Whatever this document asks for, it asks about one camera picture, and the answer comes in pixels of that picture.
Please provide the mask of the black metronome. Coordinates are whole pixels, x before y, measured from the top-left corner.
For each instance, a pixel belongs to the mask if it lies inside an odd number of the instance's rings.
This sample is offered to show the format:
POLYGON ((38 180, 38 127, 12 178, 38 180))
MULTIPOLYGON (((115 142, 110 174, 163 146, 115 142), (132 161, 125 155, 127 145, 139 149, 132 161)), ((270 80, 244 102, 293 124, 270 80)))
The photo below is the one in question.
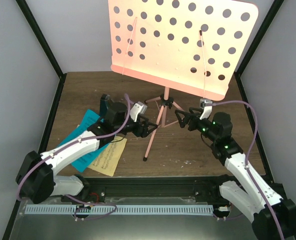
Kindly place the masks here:
POLYGON ((117 110, 117 102, 113 101, 108 94, 103 94, 100 98, 100 108, 99 108, 99 115, 101 117, 109 117, 116 116, 117 110))

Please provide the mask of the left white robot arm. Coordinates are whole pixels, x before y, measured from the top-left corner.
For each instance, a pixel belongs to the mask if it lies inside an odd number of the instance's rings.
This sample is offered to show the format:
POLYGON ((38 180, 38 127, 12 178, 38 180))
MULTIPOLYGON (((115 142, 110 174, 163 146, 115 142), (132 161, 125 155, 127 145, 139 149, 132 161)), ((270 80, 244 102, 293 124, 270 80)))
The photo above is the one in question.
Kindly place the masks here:
POLYGON ((99 150, 113 142, 118 133, 133 133, 145 138, 157 129, 157 124, 144 116, 147 106, 141 102, 114 102, 102 100, 99 119, 80 135, 49 151, 29 152, 16 177, 17 199, 29 198, 39 204, 52 196, 73 196, 84 202, 90 196, 90 189, 82 177, 60 176, 67 165, 86 154, 99 150))

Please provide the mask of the yellow sheet music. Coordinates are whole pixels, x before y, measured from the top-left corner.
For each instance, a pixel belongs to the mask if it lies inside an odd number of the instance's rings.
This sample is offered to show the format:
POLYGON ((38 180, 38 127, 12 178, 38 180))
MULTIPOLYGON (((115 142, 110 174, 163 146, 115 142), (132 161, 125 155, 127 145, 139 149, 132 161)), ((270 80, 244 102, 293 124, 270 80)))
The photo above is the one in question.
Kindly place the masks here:
POLYGON ((126 142, 125 137, 116 136, 87 168, 109 177, 114 176, 126 142))

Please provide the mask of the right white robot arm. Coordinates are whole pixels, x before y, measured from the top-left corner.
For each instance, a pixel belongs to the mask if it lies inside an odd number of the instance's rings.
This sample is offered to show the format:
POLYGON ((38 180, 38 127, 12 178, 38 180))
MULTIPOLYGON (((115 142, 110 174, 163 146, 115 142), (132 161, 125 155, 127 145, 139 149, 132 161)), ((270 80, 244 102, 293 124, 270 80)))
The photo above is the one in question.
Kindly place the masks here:
POLYGON ((212 143, 210 148, 216 159, 230 171, 236 181, 218 183, 210 188, 210 197, 220 202, 228 200, 251 223, 259 240, 283 240, 295 235, 296 205, 284 199, 246 161, 246 154, 232 138, 233 124, 225 112, 217 112, 212 120, 203 118, 196 108, 188 112, 176 110, 180 127, 198 130, 212 143))

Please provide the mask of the pink music stand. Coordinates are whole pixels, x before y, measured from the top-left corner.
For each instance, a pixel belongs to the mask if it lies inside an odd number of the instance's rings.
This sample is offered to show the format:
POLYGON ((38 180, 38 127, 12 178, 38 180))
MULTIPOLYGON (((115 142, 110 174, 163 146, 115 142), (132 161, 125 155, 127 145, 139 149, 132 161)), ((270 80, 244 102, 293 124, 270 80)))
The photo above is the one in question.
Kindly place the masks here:
POLYGON ((259 15, 237 0, 110 0, 112 71, 223 100, 259 15))

